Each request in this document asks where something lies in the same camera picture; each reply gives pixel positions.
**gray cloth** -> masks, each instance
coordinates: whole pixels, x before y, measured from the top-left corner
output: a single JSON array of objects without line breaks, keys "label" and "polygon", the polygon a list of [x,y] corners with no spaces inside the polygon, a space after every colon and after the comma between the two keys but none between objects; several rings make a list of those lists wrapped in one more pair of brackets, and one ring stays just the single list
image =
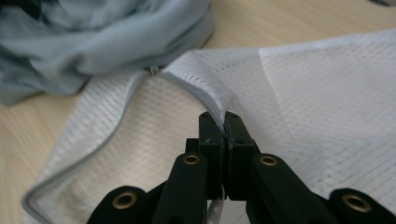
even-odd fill
[{"label": "gray cloth", "polygon": [[0,102],[76,93],[90,76],[165,65],[214,29],[209,0],[59,0],[0,12]]}]

